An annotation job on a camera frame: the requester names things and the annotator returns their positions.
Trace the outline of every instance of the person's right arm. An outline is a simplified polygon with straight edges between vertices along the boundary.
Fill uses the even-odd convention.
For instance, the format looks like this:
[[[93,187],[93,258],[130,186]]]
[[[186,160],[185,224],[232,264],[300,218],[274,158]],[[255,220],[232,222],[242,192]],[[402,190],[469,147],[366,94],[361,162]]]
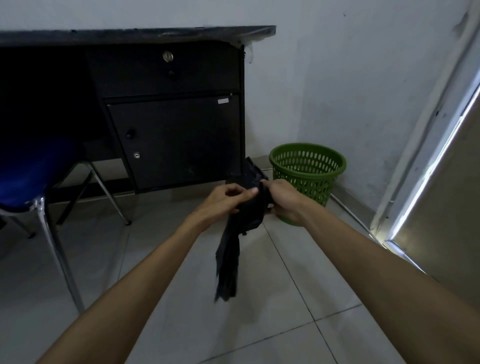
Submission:
[[[480,363],[480,315],[285,180],[263,181],[274,212],[304,226],[407,363]]]

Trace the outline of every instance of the silver lock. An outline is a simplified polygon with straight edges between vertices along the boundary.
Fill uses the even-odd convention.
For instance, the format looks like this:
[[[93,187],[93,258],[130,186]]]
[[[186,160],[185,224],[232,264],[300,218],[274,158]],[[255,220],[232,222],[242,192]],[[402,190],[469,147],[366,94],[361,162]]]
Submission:
[[[165,62],[172,62],[173,61],[173,54],[169,50],[163,52],[163,60]]]

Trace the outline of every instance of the green plastic basket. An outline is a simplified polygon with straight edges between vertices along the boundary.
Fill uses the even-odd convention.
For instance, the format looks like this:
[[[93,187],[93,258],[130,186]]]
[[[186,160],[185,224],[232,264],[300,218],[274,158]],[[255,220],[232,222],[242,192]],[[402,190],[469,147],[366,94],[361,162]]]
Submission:
[[[276,147],[270,152],[273,179],[290,182],[299,192],[327,204],[333,183],[347,168],[345,157],[333,149],[318,144],[290,143]],[[292,221],[279,216],[288,224]]]

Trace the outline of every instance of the desk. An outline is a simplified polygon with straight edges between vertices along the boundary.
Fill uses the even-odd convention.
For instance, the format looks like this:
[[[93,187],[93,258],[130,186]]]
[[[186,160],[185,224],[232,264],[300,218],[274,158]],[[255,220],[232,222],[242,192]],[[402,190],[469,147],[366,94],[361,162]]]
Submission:
[[[136,193],[241,175],[245,43],[274,26],[0,32],[2,137],[63,133]]]

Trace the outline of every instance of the person's left arm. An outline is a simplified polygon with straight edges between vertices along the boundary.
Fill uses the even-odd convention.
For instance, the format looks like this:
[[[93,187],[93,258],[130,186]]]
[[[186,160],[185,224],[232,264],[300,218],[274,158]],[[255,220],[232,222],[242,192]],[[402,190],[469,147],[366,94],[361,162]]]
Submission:
[[[123,363],[198,235],[258,190],[216,187],[165,242],[100,296],[37,363]]]

